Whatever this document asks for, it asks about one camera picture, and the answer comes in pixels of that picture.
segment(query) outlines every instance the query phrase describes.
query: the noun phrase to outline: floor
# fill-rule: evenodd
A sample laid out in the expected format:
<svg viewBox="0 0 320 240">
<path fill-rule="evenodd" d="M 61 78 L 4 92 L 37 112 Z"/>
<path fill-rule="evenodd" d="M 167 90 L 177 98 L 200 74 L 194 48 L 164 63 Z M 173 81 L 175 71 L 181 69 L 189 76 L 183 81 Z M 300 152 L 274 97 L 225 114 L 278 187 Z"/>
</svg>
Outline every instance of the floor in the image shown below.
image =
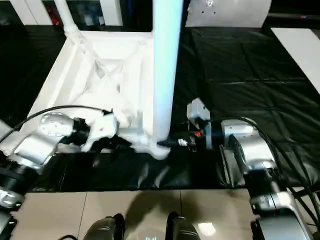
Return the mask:
<svg viewBox="0 0 320 240">
<path fill-rule="evenodd" d="M 255 216 L 245 189 L 29 193 L 14 213 L 19 223 L 11 239 L 58 240 L 74 235 L 82 240 L 95 221 L 121 213 L 127 240 L 164 240 L 172 211 L 190 220 L 201 240 L 252 239 L 250 221 Z"/>
</svg>

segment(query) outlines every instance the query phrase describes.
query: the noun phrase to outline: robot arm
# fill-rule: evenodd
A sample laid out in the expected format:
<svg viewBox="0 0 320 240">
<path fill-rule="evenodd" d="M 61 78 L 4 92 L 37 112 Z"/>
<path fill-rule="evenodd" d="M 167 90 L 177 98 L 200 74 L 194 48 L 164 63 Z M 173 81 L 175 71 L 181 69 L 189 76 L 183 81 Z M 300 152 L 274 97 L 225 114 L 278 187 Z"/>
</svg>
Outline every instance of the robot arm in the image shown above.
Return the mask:
<svg viewBox="0 0 320 240">
<path fill-rule="evenodd" d="M 250 195 L 252 212 L 259 217 L 251 223 L 253 239 L 312 240 L 296 201 L 280 179 L 275 158 L 257 129 L 244 120 L 211 122 L 210 112 L 195 99 L 187 116 L 191 147 L 220 148 L 225 160 L 236 161 Z"/>
<path fill-rule="evenodd" d="M 19 210 L 30 186 L 56 153 L 58 144 L 74 144 L 82 152 L 91 149 L 101 138 L 111 139 L 118 122 L 112 113 L 90 126 L 84 119 L 69 118 L 60 112 L 45 114 L 38 128 L 23 139 L 0 168 L 0 240 L 8 240 L 17 221 L 10 215 Z"/>
<path fill-rule="evenodd" d="M 258 239 L 312 240 L 296 201 L 279 178 L 274 156 L 259 132 L 245 121 L 221 123 L 225 153 L 232 151 L 250 195 L 252 212 L 259 215 L 251 224 Z"/>
</svg>

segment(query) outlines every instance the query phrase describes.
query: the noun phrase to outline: black cable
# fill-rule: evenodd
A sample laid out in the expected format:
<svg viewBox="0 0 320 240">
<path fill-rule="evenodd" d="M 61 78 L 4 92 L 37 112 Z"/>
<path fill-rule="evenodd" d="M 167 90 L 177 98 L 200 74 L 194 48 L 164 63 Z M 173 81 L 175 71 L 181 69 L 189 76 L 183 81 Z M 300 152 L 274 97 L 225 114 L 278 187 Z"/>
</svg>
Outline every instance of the black cable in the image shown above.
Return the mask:
<svg viewBox="0 0 320 240">
<path fill-rule="evenodd" d="M 49 107 L 46 108 L 44 110 L 38 111 L 30 116 L 28 116 L 26 119 L 24 119 L 23 121 L 21 121 L 19 124 L 17 124 L 14 128 L 12 128 L 10 131 L 8 131 L 5 135 L 3 135 L 0 138 L 0 144 L 7 138 L 9 137 L 13 132 L 18 131 L 23 124 L 25 124 L 26 122 L 30 121 L 31 119 L 41 115 L 41 114 L 45 114 L 47 112 L 50 111 L 54 111 L 54 110 L 58 110 L 58 109 L 73 109 L 73 108 L 78 108 L 78 109 L 90 109 L 90 110 L 95 110 L 95 111 L 100 111 L 103 112 L 104 114 L 110 114 L 111 112 L 103 110 L 101 108 L 97 108 L 97 107 L 93 107 L 93 106 L 82 106 L 82 105 L 61 105 L 61 106 L 53 106 L 53 107 Z"/>
<path fill-rule="evenodd" d="M 314 194 L 318 194 L 320 192 L 320 189 L 313 189 L 312 187 L 310 188 L 311 192 L 313 192 Z M 302 189 L 300 191 L 296 192 L 297 194 L 299 194 L 299 196 L 303 197 L 307 194 L 307 191 L 305 189 Z"/>
<path fill-rule="evenodd" d="M 72 240 L 78 240 L 75 236 L 73 235 L 65 235 L 61 238 L 59 238 L 58 240 L 64 240 L 64 239 L 72 239 Z"/>
<path fill-rule="evenodd" d="M 289 186 L 290 191 L 292 192 L 292 195 L 300 202 L 300 204 L 302 205 L 302 207 L 306 210 L 306 212 L 310 215 L 310 217 L 312 218 L 312 220 L 314 221 L 314 223 L 317 225 L 318 230 L 320 231 L 320 207 L 318 205 L 318 203 L 316 202 L 315 196 L 313 195 L 312 191 L 310 190 L 308 184 L 306 183 L 306 181 L 301 177 L 301 175 L 299 174 L 297 168 L 294 166 L 294 164 L 290 161 L 288 155 L 283 151 L 283 149 L 278 145 L 278 143 L 272 139 L 268 134 L 266 134 L 263 130 L 261 130 L 260 127 L 258 127 L 258 125 L 253 122 L 250 119 L 247 119 L 245 117 L 220 117 L 217 119 L 212 120 L 213 121 L 224 121 L 224 120 L 240 120 L 240 121 L 244 121 L 246 123 L 248 123 L 249 125 L 251 125 L 252 127 L 254 127 L 255 129 L 257 129 L 257 131 L 262 135 L 262 137 L 264 138 L 264 140 L 267 142 L 267 144 L 271 147 L 272 149 L 272 153 L 274 155 L 274 159 L 279 167 L 279 170 L 283 172 L 282 169 L 282 165 L 281 162 L 279 161 L 279 157 L 278 157 L 278 153 L 277 150 L 280 152 L 280 154 L 283 156 L 283 158 L 285 159 L 285 161 L 287 162 L 287 164 L 289 165 L 289 167 L 293 170 L 294 174 L 296 175 L 296 177 L 298 178 L 300 184 L 304 187 L 304 189 L 306 190 L 312 205 L 314 207 L 315 213 L 317 218 L 315 217 L 315 215 L 312 213 L 312 211 L 310 210 L 310 208 L 305 204 L 305 202 L 302 200 L 302 198 L 297 194 L 297 192 L 291 187 Z"/>
</svg>

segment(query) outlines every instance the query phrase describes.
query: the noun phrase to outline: black tarp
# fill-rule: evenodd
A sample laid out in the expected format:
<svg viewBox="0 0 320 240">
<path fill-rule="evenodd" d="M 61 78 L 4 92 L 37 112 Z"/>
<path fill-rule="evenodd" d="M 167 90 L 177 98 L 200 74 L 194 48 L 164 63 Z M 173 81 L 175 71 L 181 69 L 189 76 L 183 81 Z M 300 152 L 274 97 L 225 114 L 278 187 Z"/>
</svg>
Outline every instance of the black tarp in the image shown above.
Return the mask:
<svg viewBox="0 0 320 240">
<path fill-rule="evenodd" d="M 0 46 L 5 49 L 1 59 L 8 60 L 1 68 L 1 82 L 6 86 L 1 92 L 1 119 L 14 125 L 28 113 L 64 39 L 63 32 L 49 26 L 1 35 Z M 319 188 L 320 95 L 270 30 L 184 30 L 174 88 L 172 134 L 181 130 L 187 104 L 197 97 L 212 111 L 212 119 L 241 116 L 257 122 L 286 151 L 310 185 Z M 292 171 L 281 162 L 296 185 Z M 305 166 L 307 177 L 299 162 Z M 57 155 L 33 191 L 229 188 L 225 172 L 217 151 L 173 148 L 163 161 L 130 149 L 115 154 Z M 242 184 L 241 179 L 235 179 L 233 187 Z"/>
</svg>

